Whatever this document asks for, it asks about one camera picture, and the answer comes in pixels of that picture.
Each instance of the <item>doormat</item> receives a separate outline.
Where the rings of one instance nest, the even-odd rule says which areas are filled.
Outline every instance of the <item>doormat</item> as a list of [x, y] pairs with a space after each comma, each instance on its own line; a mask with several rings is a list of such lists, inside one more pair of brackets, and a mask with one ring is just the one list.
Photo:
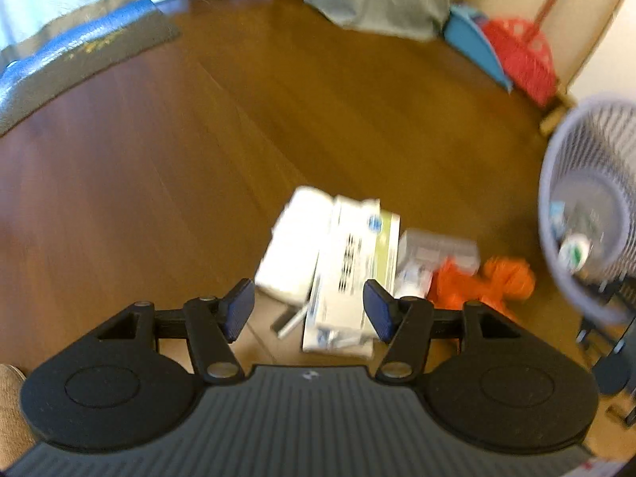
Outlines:
[[178, 35], [150, 0], [60, 34], [0, 74], [0, 136], [67, 89]]

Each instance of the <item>wooden floor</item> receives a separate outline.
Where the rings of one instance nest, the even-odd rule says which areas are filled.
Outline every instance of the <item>wooden floor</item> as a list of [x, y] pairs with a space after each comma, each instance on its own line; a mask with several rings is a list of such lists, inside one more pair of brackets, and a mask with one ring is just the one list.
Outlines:
[[[578, 316], [537, 241], [539, 112], [441, 41], [339, 29], [302, 0], [163, 4], [182, 37], [68, 91], [0, 139], [0, 359], [30, 370], [125, 305], [251, 277], [294, 188], [379, 198], [418, 227], [520, 256], [524, 324], [578, 359]], [[235, 351], [301, 355], [259, 297]], [[184, 351], [167, 343], [176, 358]], [[636, 436], [599, 415], [590, 445]]]

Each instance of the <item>red broom handle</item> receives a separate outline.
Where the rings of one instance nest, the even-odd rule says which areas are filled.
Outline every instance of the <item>red broom handle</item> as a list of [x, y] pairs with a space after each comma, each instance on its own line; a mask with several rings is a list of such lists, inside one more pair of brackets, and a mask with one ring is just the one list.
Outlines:
[[533, 26], [530, 27], [524, 34], [524, 37], [522, 39], [524, 43], [529, 43], [539, 33], [541, 23], [543, 23], [543, 20], [546, 19], [546, 16], [549, 14], [550, 10], [552, 10], [552, 7], [554, 7], [556, 2], [557, 0], [546, 0], [545, 2], [543, 2], [543, 5], [539, 9], [537, 17], [534, 19]]

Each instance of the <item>gray ridged panel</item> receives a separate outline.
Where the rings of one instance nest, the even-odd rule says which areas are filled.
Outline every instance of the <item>gray ridged panel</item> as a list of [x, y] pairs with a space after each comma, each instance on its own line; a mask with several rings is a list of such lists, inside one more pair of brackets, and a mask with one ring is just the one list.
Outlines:
[[377, 384], [364, 368], [262, 366], [243, 384], [209, 388], [185, 422], [144, 446], [88, 455], [39, 444], [6, 475], [557, 477], [588, 457], [578, 446], [480, 450], [440, 428], [411, 390]]

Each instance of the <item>metal bolt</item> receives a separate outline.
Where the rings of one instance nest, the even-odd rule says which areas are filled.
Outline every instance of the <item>metal bolt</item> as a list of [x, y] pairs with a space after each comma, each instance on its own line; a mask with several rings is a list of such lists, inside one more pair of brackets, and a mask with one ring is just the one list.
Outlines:
[[406, 363], [386, 363], [380, 371], [389, 378], [406, 378], [413, 373], [413, 368]]
[[238, 366], [232, 363], [214, 363], [207, 367], [207, 374], [213, 378], [231, 378], [238, 372]]

